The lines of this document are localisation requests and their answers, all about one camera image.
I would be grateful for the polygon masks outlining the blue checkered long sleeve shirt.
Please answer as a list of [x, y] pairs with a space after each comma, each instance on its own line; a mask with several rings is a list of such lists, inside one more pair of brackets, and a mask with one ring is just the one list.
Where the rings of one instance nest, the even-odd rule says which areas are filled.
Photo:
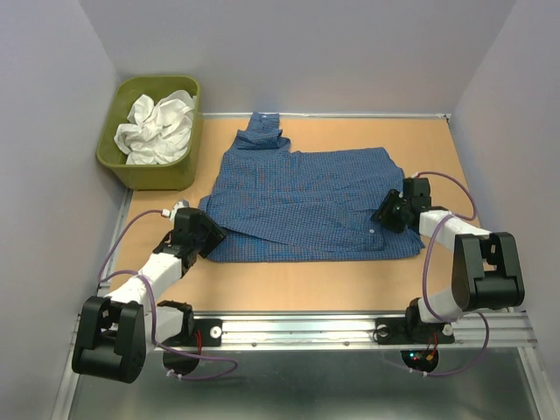
[[418, 233], [371, 218], [404, 173], [383, 148], [291, 150], [277, 114], [254, 113], [224, 153], [199, 207], [227, 232], [216, 263], [393, 260], [417, 256]]

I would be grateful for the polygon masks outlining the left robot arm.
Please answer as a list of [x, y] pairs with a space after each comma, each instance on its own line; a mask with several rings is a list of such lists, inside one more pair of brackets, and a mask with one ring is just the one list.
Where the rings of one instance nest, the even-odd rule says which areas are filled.
[[160, 348], [168, 352], [168, 375], [185, 379], [203, 360], [203, 347], [221, 344], [221, 320], [197, 320], [189, 304], [161, 296], [199, 257], [209, 256], [226, 233], [196, 208], [163, 210], [161, 215], [173, 227], [144, 266], [123, 270], [128, 277], [124, 284], [83, 304], [72, 356], [76, 374], [132, 383], [147, 353]]

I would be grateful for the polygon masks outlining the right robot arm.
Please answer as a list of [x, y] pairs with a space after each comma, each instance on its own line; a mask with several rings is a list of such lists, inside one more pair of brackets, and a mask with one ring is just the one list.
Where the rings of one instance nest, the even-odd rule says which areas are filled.
[[[410, 302], [400, 318], [377, 318], [372, 339], [380, 345], [451, 344], [452, 322], [477, 310], [501, 310], [522, 304], [525, 297], [515, 238], [475, 227], [471, 218], [431, 202], [429, 173], [406, 178], [402, 190], [388, 192], [372, 217], [389, 231], [410, 228], [428, 239], [423, 263], [422, 296]], [[451, 284], [428, 292], [433, 249], [452, 254]]]

